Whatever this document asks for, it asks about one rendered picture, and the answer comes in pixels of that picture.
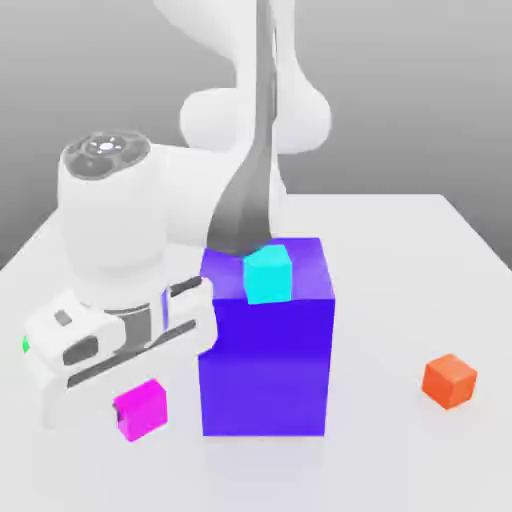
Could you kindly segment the small magenta cube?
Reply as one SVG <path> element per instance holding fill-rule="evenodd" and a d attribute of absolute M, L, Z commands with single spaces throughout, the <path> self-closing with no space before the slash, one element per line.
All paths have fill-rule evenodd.
<path fill-rule="evenodd" d="M 134 442 L 168 421 L 165 388 L 151 379 L 113 400 L 117 426 L 124 438 Z"/>

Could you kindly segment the small orange cube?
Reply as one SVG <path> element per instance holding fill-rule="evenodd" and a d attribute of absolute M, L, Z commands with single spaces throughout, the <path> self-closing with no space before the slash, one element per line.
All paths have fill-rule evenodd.
<path fill-rule="evenodd" d="M 446 354 L 425 366 L 422 391 L 445 410 L 469 401 L 478 372 L 454 354 Z"/>

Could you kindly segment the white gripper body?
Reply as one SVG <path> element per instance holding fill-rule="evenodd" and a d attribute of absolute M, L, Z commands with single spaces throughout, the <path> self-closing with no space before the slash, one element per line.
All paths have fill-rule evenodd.
<path fill-rule="evenodd" d="M 101 311 L 74 293 L 43 316 L 41 416 L 46 426 L 106 407 L 152 378 L 168 380 L 217 338 L 209 279 L 194 276 L 136 308 Z"/>

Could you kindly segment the small cyan cube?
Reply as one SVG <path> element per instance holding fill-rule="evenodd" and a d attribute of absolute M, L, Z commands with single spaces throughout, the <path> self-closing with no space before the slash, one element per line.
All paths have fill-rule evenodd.
<path fill-rule="evenodd" d="M 284 245 L 267 245 L 243 259 L 243 286 L 249 305 L 292 299 L 292 262 Z"/>

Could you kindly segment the large blue box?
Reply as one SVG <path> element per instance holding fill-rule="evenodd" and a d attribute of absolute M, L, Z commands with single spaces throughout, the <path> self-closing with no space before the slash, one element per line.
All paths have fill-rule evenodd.
<path fill-rule="evenodd" d="M 251 305 L 239 257 L 205 251 L 218 338 L 198 361 L 206 436 L 325 432 L 336 299 L 317 238 L 278 238 L 293 269 L 287 302 Z"/>

